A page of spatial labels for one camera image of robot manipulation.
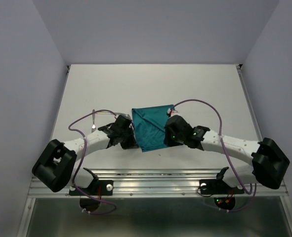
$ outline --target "wall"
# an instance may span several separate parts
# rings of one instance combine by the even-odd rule
[[[30,0],[0,0],[0,237],[16,236],[66,66]]]
[[[244,66],[250,98],[264,136],[291,160],[285,181],[292,201],[292,0],[282,0]]]
[[[68,65],[242,63],[278,0],[34,0]]]

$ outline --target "purple cable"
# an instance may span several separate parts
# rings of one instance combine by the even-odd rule
[[[212,206],[212,205],[209,205],[209,204],[206,204],[204,202],[202,202],[203,205],[205,206],[208,206],[208,207],[211,207],[211,208],[214,208],[214,209],[217,209],[219,211],[225,211],[225,212],[237,212],[237,211],[242,211],[244,209],[246,209],[251,203],[252,201],[254,200],[254,197],[255,197],[255,193],[256,193],[256,184],[254,184],[254,192],[253,192],[253,195],[252,195],[252,198],[250,200],[250,202],[248,202],[246,205],[244,205],[243,207],[240,207],[238,209],[235,209],[235,210],[225,210],[225,209],[220,209],[219,207],[216,207],[216,206]]]
[[[248,195],[250,195],[250,194],[252,193],[252,184],[250,184],[250,190],[248,191],[248,190],[246,189],[246,187],[244,186],[244,184],[243,184],[241,178],[239,177],[238,173],[236,172],[236,169],[234,168],[234,165],[233,165],[232,162],[231,162],[231,159],[230,159],[230,157],[229,157],[229,154],[228,154],[227,148],[226,148],[226,146],[225,146],[225,144],[224,144],[224,141],[223,141],[223,138],[222,138],[222,134],[221,134],[222,127],[223,127],[223,121],[222,121],[222,119],[221,119],[221,117],[220,117],[220,114],[219,114],[219,112],[217,111],[217,109],[216,109],[213,105],[211,105],[211,104],[209,104],[209,103],[207,103],[207,102],[205,102],[205,101],[203,101],[203,100],[189,99],[189,100],[183,100],[183,101],[181,101],[181,102],[175,104],[175,105],[171,108],[171,110],[174,109],[176,106],[178,106],[178,105],[180,105],[180,104],[183,104],[183,103],[185,103],[185,102],[189,102],[189,101],[197,101],[197,102],[201,102],[201,103],[203,103],[203,104],[206,104],[207,106],[211,107],[211,108],[216,112],[216,114],[217,114],[217,116],[218,116],[218,119],[219,119],[219,133],[218,133],[218,135],[220,136],[220,142],[221,142],[221,145],[222,145],[222,147],[223,147],[223,150],[224,150],[225,156],[226,156],[226,158],[227,158],[227,160],[228,160],[228,163],[229,163],[231,169],[233,170],[233,172],[234,172],[236,178],[238,179],[239,184],[241,185],[241,187],[243,188],[243,190],[245,191],[245,193],[248,194]]]
[[[85,138],[85,134],[84,134],[82,131],[80,131],[80,130],[78,130],[78,129],[76,129],[76,128],[71,128],[71,126],[73,126],[75,123],[79,122],[80,120],[82,120],[82,119],[84,119],[84,118],[86,118],[86,117],[88,117],[88,116],[90,116],[90,115],[92,115],[92,114],[98,113],[98,112],[110,112],[110,113],[112,113],[113,115],[116,116],[116,114],[115,114],[114,112],[110,111],[110,110],[96,110],[96,111],[93,111],[92,113],[90,113],[90,114],[88,114],[88,115],[83,116],[82,118],[77,119],[76,121],[74,121],[73,123],[71,123],[71,124],[69,125],[69,127],[68,127],[68,129],[69,129],[70,131],[75,131],[75,132],[78,132],[79,134],[81,134],[81,136],[82,136],[83,139],[84,139],[84,148],[83,148],[83,152],[82,152],[81,160],[80,160],[80,163],[79,163],[79,165],[78,165],[78,167],[77,167],[77,169],[76,169],[75,175],[74,175],[73,178],[72,178],[72,184],[73,184],[73,186],[74,186],[74,187],[76,188],[76,190],[78,190],[78,192],[80,192],[82,195],[87,196],[88,198],[90,198],[90,199],[92,199],[92,200],[99,201],[99,202],[102,202],[102,203],[106,203],[106,204],[112,205],[112,206],[114,207],[113,209],[111,209],[111,210],[109,210],[109,211],[106,211],[106,212],[98,212],[98,213],[88,212],[88,211],[86,211],[85,209],[83,209],[84,212],[86,212],[87,214],[90,214],[90,215],[105,215],[105,214],[111,213],[111,212],[113,212],[113,211],[115,211],[115,210],[117,209],[117,206],[116,206],[115,203],[110,202],[110,201],[105,201],[105,200],[100,200],[100,199],[94,198],[94,197],[92,197],[91,195],[85,193],[83,190],[81,190],[81,189],[76,185],[76,183],[75,183],[76,175],[78,174],[78,172],[79,172],[79,170],[80,170],[80,167],[81,167],[81,165],[82,165],[82,163],[83,163],[84,157],[85,157],[85,152],[86,152],[86,147],[87,147],[87,140],[86,140],[86,138]]]

